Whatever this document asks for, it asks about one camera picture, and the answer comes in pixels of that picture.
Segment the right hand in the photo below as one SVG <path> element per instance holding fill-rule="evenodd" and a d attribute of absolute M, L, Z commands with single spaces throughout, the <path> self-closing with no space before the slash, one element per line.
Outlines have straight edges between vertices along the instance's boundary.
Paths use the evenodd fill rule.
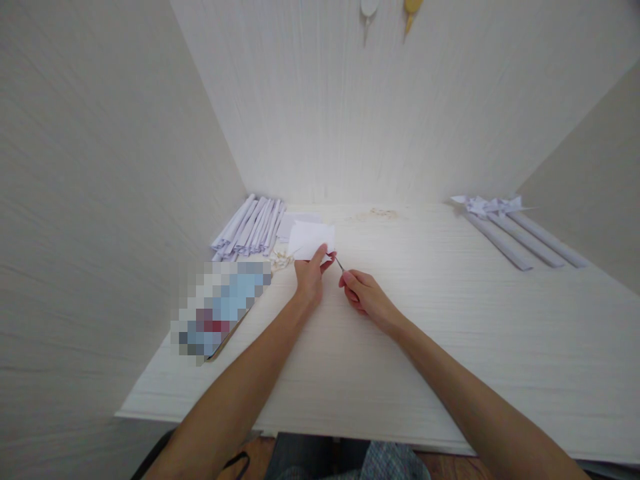
<path fill-rule="evenodd" d="M 400 310 L 389 300 L 380 285 L 368 273 L 345 270 L 340 277 L 349 304 L 361 315 L 367 315 L 386 334 L 404 319 Z"/>

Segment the wooden floor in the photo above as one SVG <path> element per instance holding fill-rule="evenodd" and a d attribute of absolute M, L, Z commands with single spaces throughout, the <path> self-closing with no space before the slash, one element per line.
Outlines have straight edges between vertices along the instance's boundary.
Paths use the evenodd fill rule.
<path fill-rule="evenodd" d="M 251 458 L 249 470 L 243 479 L 262 480 L 275 446 L 274 438 L 258 437 L 239 450 L 245 451 Z M 456 455 L 437 455 L 434 453 L 418 453 L 431 474 L 432 480 L 493 480 L 494 476 L 474 457 L 459 457 Z M 242 470 L 244 461 L 238 462 L 226 469 L 218 480 L 233 480 Z"/>

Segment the finger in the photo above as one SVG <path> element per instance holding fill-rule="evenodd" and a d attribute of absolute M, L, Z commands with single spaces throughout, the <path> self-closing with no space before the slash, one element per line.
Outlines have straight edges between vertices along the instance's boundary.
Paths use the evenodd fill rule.
<path fill-rule="evenodd" d="M 324 262 L 321 266 L 320 266 L 320 274 L 322 275 L 326 269 L 328 269 L 330 266 L 333 265 L 333 261 L 335 260 L 335 258 L 331 259 L 331 261 L 328 262 Z"/>
<path fill-rule="evenodd" d="M 356 310 L 356 312 L 360 313 L 361 315 L 367 314 L 366 310 L 358 302 L 349 300 L 349 304 Z"/>
<path fill-rule="evenodd" d="M 312 268 L 320 268 L 320 264 L 322 263 L 322 258 L 324 258 L 326 253 L 327 253 L 327 244 L 323 243 L 322 245 L 320 245 L 318 250 L 316 250 L 316 252 L 313 254 L 313 258 L 309 262 Z"/>
<path fill-rule="evenodd" d="M 351 290 L 353 290 L 356 295 L 362 292 L 363 288 L 365 288 L 365 286 L 358 281 L 358 279 L 352 274 L 350 270 L 345 270 L 342 274 L 342 278 L 344 279 L 344 282 L 347 284 L 347 286 Z"/>
<path fill-rule="evenodd" d="M 346 287 L 346 286 L 345 286 L 345 296 L 349 300 L 353 300 L 357 302 L 360 301 L 360 298 L 358 298 L 358 296 L 353 292 L 353 290 L 351 290 L 349 287 Z"/>
<path fill-rule="evenodd" d="M 372 275 L 366 273 L 366 272 L 361 272 L 360 270 L 349 270 L 353 276 L 355 278 L 357 278 L 358 282 L 368 286 L 368 287 L 372 287 L 375 285 L 375 279 L 373 278 Z"/>

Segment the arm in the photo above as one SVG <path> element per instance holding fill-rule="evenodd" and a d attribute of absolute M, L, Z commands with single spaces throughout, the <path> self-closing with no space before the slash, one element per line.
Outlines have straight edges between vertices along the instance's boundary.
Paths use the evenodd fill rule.
<path fill-rule="evenodd" d="M 340 287 L 402 348 L 496 477 L 588 480 L 548 435 L 402 315 L 372 276 L 346 271 Z"/>
<path fill-rule="evenodd" d="M 251 430 L 295 341 L 322 298 L 320 247 L 310 262 L 296 261 L 293 298 L 191 409 L 149 470 L 149 479 L 214 479 Z"/>

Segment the paper stick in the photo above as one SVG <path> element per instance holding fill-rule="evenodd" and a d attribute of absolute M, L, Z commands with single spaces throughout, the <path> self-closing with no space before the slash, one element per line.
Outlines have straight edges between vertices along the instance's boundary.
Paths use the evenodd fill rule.
<path fill-rule="evenodd" d="M 273 230 L 274 234 L 271 238 L 271 243 L 269 244 L 269 248 L 266 249 L 265 252 L 263 253 L 265 257 L 268 257 L 271 251 L 273 250 L 273 246 L 275 245 L 275 240 L 277 238 L 275 232 L 278 231 L 278 227 L 280 226 L 280 222 L 282 221 L 282 217 L 284 216 L 286 209 L 287 209 L 287 206 L 284 203 L 282 203 L 282 205 L 280 205 L 280 213 L 278 213 L 278 220 L 275 221 L 275 228 Z"/>
<path fill-rule="evenodd" d="M 265 244 L 267 243 L 267 237 L 269 236 L 269 230 L 271 228 L 271 225 L 273 224 L 273 219 L 278 216 L 278 208 L 280 208 L 279 204 L 280 200 L 274 200 L 271 204 L 271 211 L 269 212 L 269 216 L 265 221 L 264 232 L 262 234 L 262 238 L 260 239 L 260 243 L 258 244 L 258 247 L 260 247 L 261 251 L 264 250 Z"/>
<path fill-rule="evenodd" d="M 242 218 L 244 218 L 245 213 L 247 212 L 251 202 L 253 201 L 253 199 L 255 198 L 255 195 L 252 193 L 250 194 L 249 198 L 247 200 L 245 200 L 244 204 L 242 205 L 242 208 L 240 210 L 240 214 L 233 220 L 231 226 L 229 227 L 229 229 L 225 232 L 225 234 L 222 236 L 222 240 L 224 241 L 232 241 L 233 237 L 235 236 L 235 232 L 236 230 L 238 230 L 238 226 L 240 225 L 240 222 L 242 221 Z"/>
<path fill-rule="evenodd" d="M 225 252 L 224 252 L 225 256 L 226 255 L 230 255 L 231 252 L 233 251 L 233 248 L 238 243 L 238 240 L 240 239 L 240 235 L 242 235 L 242 232 L 243 232 L 243 230 L 245 228 L 245 225 L 247 224 L 247 221 L 249 220 L 251 214 L 255 210 L 255 206 L 257 204 L 258 204 L 258 200 L 254 200 L 254 201 L 251 202 L 247 212 L 245 213 L 245 217 L 242 219 L 242 222 L 240 222 L 240 225 L 238 226 L 238 230 L 236 230 L 236 232 L 235 232 L 233 240 L 231 242 L 229 242 L 229 244 L 225 248 Z"/>
<path fill-rule="evenodd" d="M 247 221 L 247 224 L 245 225 L 245 228 L 242 232 L 242 235 L 240 235 L 240 240 L 238 240 L 238 246 L 240 247 L 244 247 L 246 246 L 249 237 L 251 236 L 251 232 L 253 231 L 253 227 L 255 226 L 255 220 L 257 218 L 257 216 L 260 214 L 261 210 L 262 210 L 262 206 L 264 205 L 264 203 L 266 202 L 266 198 L 261 197 L 260 201 L 258 202 L 258 204 L 255 206 L 255 210 L 253 211 L 253 213 L 251 214 L 249 220 Z"/>
<path fill-rule="evenodd" d="M 249 235 L 249 238 L 247 239 L 247 243 L 245 244 L 245 247 L 249 251 L 251 251 L 251 245 L 253 244 L 253 238 L 256 235 L 256 230 L 258 229 L 258 226 L 260 225 L 260 221 L 262 220 L 262 216 L 265 214 L 265 208 L 267 206 L 268 200 L 266 198 L 264 198 L 264 199 L 265 199 L 265 201 L 262 204 L 262 208 L 260 208 L 260 212 L 258 213 L 258 216 L 255 218 L 255 223 L 253 224 L 253 228 L 251 229 L 251 234 Z"/>
<path fill-rule="evenodd" d="M 275 207 L 273 208 L 273 214 L 271 216 L 271 222 L 269 222 L 269 232 L 267 233 L 267 238 L 265 239 L 265 247 L 268 247 L 271 244 L 271 236 L 273 235 L 275 222 L 278 220 L 278 215 L 280 215 L 280 203 L 280 199 L 275 202 Z"/>
<path fill-rule="evenodd" d="M 516 254 L 516 252 L 511 250 L 511 248 L 509 246 L 507 246 L 507 244 L 504 243 L 502 241 L 502 239 L 498 238 L 498 236 L 496 236 L 496 234 L 494 234 L 494 232 L 492 232 L 490 230 L 490 228 L 488 228 L 486 222 L 483 222 L 478 217 L 476 217 L 474 214 L 469 213 L 469 212 L 464 212 L 463 216 L 467 220 L 469 220 L 470 224 L 472 224 L 474 227 L 476 227 L 478 230 L 480 230 L 480 232 L 482 232 L 482 234 L 486 238 L 488 238 L 489 241 L 492 244 L 494 244 L 496 246 L 496 248 L 498 248 L 498 250 L 500 250 L 500 252 L 502 252 L 502 254 L 506 258 L 508 258 L 510 260 L 510 262 L 512 262 L 512 264 L 514 264 L 517 268 L 519 268 L 522 271 L 531 270 L 533 268 L 524 259 L 522 259 L 518 254 Z"/>
<path fill-rule="evenodd" d="M 544 263 L 552 268 L 559 268 L 564 266 L 564 263 L 550 257 L 547 252 L 540 248 L 540 245 L 536 243 L 531 237 L 524 235 L 520 230 L 516 230 L 512 228 L 506 220 L 498 217 L 495 213 L 488 213 L 487 218 L 494 222 L 498 227 L 502 228 L 505 232 L 510 234 L 513 238 L 518 240 L 522 245 L 524 245 L 530 252 L 532 252 L 536 257 L 540 258 Z"/>
<path fill-rule="evenodd" d="M 586 259 L 581 257 L 575 252 L 569 250 L 568 247 L 564 246 L 560 240 L 550 234 L 548 231 L 544 230 L 540 225 L 536 222 L 523 215 L 520 212 L 512 212 L 508 213 L 507 216 L 548 246 L 551 250 L 556 252 L 570 264 L 572 264 L 576 268 L 584 268 L 588 265 Z"/>
<path fill-rule="evenodd" d="M 220 249 L 220 248 L 223 248 L 226 245 L 226 242 L 224 240 L 222 240 L 222 236 L 229 229 L 229 227 L 231 226 L 231 224 L 233 223 L 235 218 L 240 214 L 240 210 L 242 210 L 242 206 L 240 206 L 240 208 L 238 208 L 238 210 L 235 211 L 235 213 L 231 217 L 231 220 L 229 220 L 229 222 L 226 224 L 226 226 L 220 232 L 220 235 L 218 235 L 216 237 L 216 239 L 213 241 L 213 243 L 211 244 L 211 248 Z"/>
<path fill-rule="evenodd" d="M 271 210 L 273 208 L 273 200 L 269 199 L 267 202 L 267 206 L 265 207 L 265 214 L 260 219 L 260 225 L 258 225 L 258 230 L 255 233 L 255 237 L 253 238 L 253 242 L 251 244 L 251 249 L 253 252 L 258 251 L 260 246 L 260 241 L 262 240 L 262 235 L 265 231 L 265 225 L 267 224 L 267 219 L 271 214 Z"/>

